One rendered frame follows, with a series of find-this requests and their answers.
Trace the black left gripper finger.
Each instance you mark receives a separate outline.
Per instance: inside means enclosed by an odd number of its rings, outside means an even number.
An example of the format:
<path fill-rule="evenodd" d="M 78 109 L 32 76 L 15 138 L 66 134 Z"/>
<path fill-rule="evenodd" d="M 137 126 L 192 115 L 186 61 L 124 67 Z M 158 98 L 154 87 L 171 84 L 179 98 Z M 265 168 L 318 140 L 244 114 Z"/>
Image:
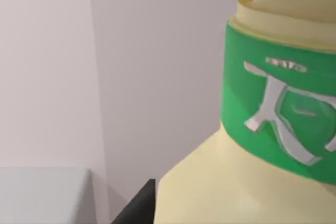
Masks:
<path fill-rule="evenodd" d="M 111 224 L 154 224 L 155 179 L 149 179 Z"/>

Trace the cream bottle with green label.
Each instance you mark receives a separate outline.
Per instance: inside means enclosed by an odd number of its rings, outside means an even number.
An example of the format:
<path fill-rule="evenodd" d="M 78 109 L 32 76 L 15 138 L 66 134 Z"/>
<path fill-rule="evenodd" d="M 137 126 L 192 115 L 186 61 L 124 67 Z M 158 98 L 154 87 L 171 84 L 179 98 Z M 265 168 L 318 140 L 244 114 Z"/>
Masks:
<path fill-rule="evenodd" d="M 160 180 L 154 224 L 336 224 L 336 0 L 239 0 L 220 129 Z"/>

